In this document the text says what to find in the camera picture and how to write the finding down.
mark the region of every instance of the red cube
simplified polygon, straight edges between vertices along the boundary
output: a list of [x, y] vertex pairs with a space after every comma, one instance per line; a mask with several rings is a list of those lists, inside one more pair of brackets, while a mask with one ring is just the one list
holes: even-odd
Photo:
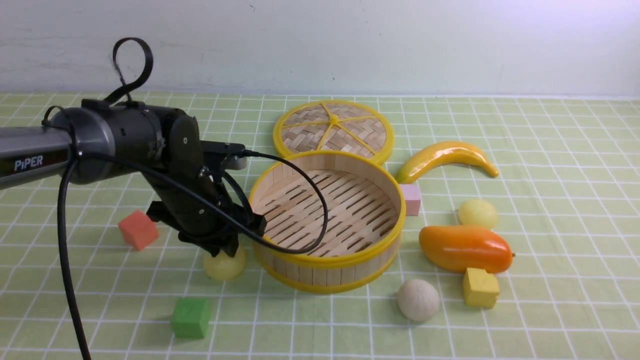
[[118, 228], [124, 241], [138, 251], [149, 246], [160, 236], [156, 223], [140, 210], [122, 219], [118, 223]]

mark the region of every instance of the bamboo steamer lid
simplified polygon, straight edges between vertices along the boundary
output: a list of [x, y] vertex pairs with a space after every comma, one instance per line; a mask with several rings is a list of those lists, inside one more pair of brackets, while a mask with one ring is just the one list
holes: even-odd
[[351, 101], [323, 100], [291, 109], [276, 122], [273, 142], [279, 155], [344, 151], [382, 165], [391, 156], [394, 135], [377, 111]]

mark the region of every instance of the yellow banana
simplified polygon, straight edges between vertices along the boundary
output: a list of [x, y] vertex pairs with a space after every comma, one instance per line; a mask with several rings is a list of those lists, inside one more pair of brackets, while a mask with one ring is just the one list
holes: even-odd
[[411, 184], [425, 172], [446, 164], [464, 164], [480, 167], [489, 176], [496, 177], [498, 169], [491, 164], [477, 146], [465, 142], [438, 142], [413, 155], [396, 174], [399, 184]]

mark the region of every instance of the robotic arm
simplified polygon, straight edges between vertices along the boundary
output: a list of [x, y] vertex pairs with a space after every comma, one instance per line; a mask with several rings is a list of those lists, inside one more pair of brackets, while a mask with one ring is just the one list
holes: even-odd
[[[145, 52], [145, 68], [134, 82], [125, 83], [116, 62], [118, 48], [137, 42]], [[250, 151], [239, 143], [200, 139], [198, 122], [177, 108], [133, 101], [131, 91], [148, 79], [153, 57], [139, 38], [123, 38], [113, 48], [113, 65], [122, 86], [105, 99], [83, 99], [80, 107], [50, 107], [40, 127], [0, 127], [0, 189], [51, 176], [62, 176], [58, 196], [58, 243], [67, 301], [82, 357], [91, 359], [77, 309], [68, 265], [65, 224], [67, 186], [141, 172], [160, 201], [147, 215], [176, 231], [178, 239], [204, 249], [211, 256], [224, 251], [234, 257], [240, 233], [275, 251], [304, 254], [316, 248], [328, 223], [327, 204], [316, 184], [287, 160]], [[118, 102], [126, 96], [127, 100]], [[59, 109], [51, 119], [53, 109]], [[318, 194], [324, 210], [321, 233], [302, 249], [281, 248], [263, 239], [266, 219], [251, 209], [242, 188], [227, 170], [241, 170], [246, 157], [281, 161], [302, 175]], [[225, 180], [237, 193], [236, 204]]]
[[[258, 236], [264, 235], [264, 217], [232, 201], [223, 179], [237, 190], [226, 170], [246, 166], [244, 145], [199, 139], [198, 122], [175, 108], [84, 99], [78, 108], [57, 112], [41, 127], [0, 128], [0, 188], [10, 188], [49, 176], [62, 175], [74, 154], [72, 124], [81, 153], [126, 159], [164, 174], [216, 205], [222, 212]], [[90, 184], [136, 170], [100, 159], [82, 160], [71, 174], [73, 184]], [[223, 250], [235, 256], [239, 230], [218, 213], [186, 197], [172, 186], [143, 174], [161, 201], [147, 215], [179, 232], [179, 240], [198, 245], [212, 256]]]

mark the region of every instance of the yellow cube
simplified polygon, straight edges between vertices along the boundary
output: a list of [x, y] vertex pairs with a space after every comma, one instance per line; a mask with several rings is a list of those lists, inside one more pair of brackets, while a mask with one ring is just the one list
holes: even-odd
[[465, 305], [492, 309], [498, 301], [498, 279], [484, 269], [468, 268], [462, 282]]

